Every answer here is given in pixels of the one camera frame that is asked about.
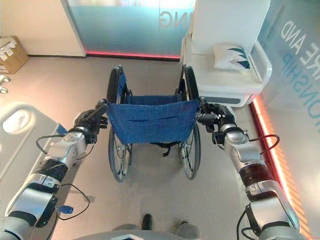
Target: white armchair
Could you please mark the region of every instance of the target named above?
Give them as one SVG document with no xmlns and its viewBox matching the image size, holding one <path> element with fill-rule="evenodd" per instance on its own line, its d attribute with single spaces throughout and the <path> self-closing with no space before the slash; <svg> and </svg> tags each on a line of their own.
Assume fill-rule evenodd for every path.
<svg viewBox="0 0 320 240">
<path fill-rule="evenodd" d="M 182 40 L 181 62 L 193 68 L 200 96 L 210 103 L 242 107 L 264 88 L 271 63 L 257 41 L 270 0 L 197 0 L 192 26 Z M 214 68 L 213 45 L 243 47 L 250 70 Z"/>
</svg>

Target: gray floor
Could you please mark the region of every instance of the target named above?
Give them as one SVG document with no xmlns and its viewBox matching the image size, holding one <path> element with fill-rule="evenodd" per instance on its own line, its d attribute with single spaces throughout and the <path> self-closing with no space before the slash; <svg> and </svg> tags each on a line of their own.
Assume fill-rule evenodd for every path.
<svg viewBox="0 0 320 240">
<path fill-rule="evenodd" d="M 0 96 L 0 106 L 11 101 L 30 103 L 66 128 L 78 112 L 91 109 L 104 98 L 112 67 L 121 64 L 128 86 L 136 95 L 172 94 L 178 83 L 176 62 L 94 58 L 37 58 L 12 75 L 9 93 Z M 237 109 L 238 125 L 255 136 L 247 107 Z M 58 221 L 53 238 L 74 239 L 105 232 L 118 225 L 141 224 L 144 214 L 153 215 L 157 231 L 173 232 L 181 221 L 197 225 L 201 239 L 235 239 L 242 212 L 239 178 L 231 160 L 212 144 L 200 128 L 201 164 L 195 180 L 184 176 L 177 149 L 162 157 L 162 149 L 150 144 L 133 146 L 127 179 L 117 183 L 109 168 L 109 128 L 102 130 L 93 152 L 82 163 L 74 184 L 90 200 L 79 217 Z M 70 191 L 67 205 L 80 211 L 86 202 Z"/>
</svg>

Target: silver robot arm segment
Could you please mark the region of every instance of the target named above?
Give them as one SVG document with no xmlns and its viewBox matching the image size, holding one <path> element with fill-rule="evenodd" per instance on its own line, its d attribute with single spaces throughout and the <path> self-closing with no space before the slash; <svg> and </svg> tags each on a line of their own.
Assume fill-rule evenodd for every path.
<svg viewBox="0 0 320 240">
<path fill-rule="evenodd" d="M 241 176 L 250 200 L 246 207 L 250 226 L 260 240 L 299 240 L 299 218 L 262 160 L 256 145 L 237 127 L 235 117 L 226 106 L 208 104 L 203 97 L 197 121 L 212 133 L 214 144 L 223 146 Z"/>
<path fill-rule="evenodd" d="M 101 100 L 95 110 L 81 113 L 67 135 L 50 147 L 40 166 L 10 201 L 5 217 L 0 218 L 0 239 L 28 240 L 34 228 L 49 222 L 67 171 L 88 144 L 96 143 L 99 129 L 107 127 L 108 120 L 102 116 L 106 107 L 106 101 Z"/>
</svg>

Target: cushion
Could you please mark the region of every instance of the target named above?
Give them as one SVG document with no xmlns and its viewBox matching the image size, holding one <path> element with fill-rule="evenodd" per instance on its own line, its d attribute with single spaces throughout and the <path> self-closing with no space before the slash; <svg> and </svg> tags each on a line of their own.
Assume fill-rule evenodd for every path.
<svg viewBox="0 0 320 240">
<path fill-rule="evenodd" d="M 249 70 L 250 64 L 243 47 L 214 45 L 214 67 L 222 70 Z"/>
</svg>

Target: wall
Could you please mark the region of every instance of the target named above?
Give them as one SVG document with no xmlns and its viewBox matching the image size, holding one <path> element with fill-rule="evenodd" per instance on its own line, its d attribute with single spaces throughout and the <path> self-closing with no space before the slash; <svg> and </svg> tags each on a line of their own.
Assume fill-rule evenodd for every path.
<svg viewBox="0 0 320 240">
<path fill-rule="evenodd" d="M 258 36 L 272 64 L 262 115 L 281 138 L 277 158 L 308 237 L 320 236 L 319 12 L 318 0 L 273 0 Z"/>
<path fill-rule="evenodd" d="M 85 56 L 59 0 L 2 0 L 1 35 L 17 36 L 29 55 Z"/>
<path fill-rule="evenodd" d="M 88 54 L 179 58 L 196 0 L 68 0 Z"/>
</svg>

